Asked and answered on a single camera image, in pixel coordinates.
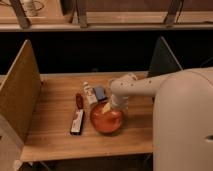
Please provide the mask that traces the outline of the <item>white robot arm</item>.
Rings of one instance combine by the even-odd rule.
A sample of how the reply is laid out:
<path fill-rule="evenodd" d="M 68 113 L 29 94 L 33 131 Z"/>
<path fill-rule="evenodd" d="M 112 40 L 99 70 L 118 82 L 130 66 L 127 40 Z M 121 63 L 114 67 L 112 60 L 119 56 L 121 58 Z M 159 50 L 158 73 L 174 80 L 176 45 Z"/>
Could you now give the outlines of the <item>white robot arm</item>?
<path fill-rule="evenodd" d="M 128 73 L 109 83 L 110 105 L 151 96 L 153 171 L 213 171 L 213 67 L 139 80 Z"/>

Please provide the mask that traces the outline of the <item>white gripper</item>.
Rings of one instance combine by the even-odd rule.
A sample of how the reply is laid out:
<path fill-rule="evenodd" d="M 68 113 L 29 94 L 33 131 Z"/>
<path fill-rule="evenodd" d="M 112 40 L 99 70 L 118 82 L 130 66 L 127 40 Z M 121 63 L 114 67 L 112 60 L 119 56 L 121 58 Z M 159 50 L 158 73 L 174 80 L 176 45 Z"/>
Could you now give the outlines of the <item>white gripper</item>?
<path fill-rule="evenodd" d="M 112 94 L 110 103 L 106 103 L 102 109 L 102 113 L 110 111 L 111 107 L 113 109 L 124 109 L 128 105 L 128 98 L 123 96 L 117 96 Z"/>

